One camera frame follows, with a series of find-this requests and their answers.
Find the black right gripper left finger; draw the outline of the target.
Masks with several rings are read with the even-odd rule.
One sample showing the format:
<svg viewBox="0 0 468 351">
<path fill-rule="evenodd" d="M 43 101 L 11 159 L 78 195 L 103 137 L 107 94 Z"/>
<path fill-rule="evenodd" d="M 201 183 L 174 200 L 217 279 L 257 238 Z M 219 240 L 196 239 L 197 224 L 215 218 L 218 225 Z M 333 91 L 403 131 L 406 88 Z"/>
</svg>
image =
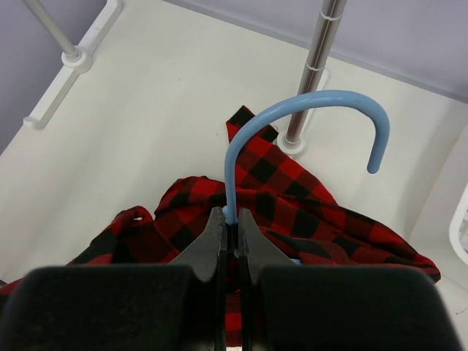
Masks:
<svg viewBox="0 0 468 351">
<path fill-rule="evenodd" d="M 204 231 L 167 264 L 45 267 L 1 314 L 3 350 L 225 350 L 227 228 Z"/>
</svg>

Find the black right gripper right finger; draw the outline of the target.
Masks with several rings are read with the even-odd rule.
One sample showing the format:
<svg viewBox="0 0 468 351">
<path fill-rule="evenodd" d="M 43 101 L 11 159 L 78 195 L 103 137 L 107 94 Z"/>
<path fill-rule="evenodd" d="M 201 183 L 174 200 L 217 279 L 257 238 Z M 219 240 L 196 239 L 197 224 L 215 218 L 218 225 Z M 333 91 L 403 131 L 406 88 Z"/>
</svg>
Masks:
<svg viewBox="0 0 468 351">
<path fill-rule="evenodd" d="M 298 265 L 238 217 L 244 350 L 460 350 L 430 278 L 409 267 Z"/>
</svg>

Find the light blue wire hanger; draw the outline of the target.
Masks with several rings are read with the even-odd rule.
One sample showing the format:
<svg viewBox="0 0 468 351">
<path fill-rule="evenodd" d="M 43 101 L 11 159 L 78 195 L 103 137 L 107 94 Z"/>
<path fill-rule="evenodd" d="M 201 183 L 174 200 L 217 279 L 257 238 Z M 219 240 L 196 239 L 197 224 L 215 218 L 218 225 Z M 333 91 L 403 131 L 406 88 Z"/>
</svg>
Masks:
<svg viewBox="0 0 468 351">
<path fill-rule="evenodd" d="M 385 154 L 390 135 L 390 122 L 382 106 L 372 98 L 353 91 L 326 90 L 301 94 L 283 100 L 248 121 L 231 140 L 224 159 L 224 183 L 227 205 L 224 209 L 226 223 L 238 221 L 235 190 L 235 163 L 244 146 L 260 129 L 289 114 L 320 107 L 348 107 L 371 119 L 375 136 L 367 164 L 367 171 L 375 174 Z"/>
</svg>

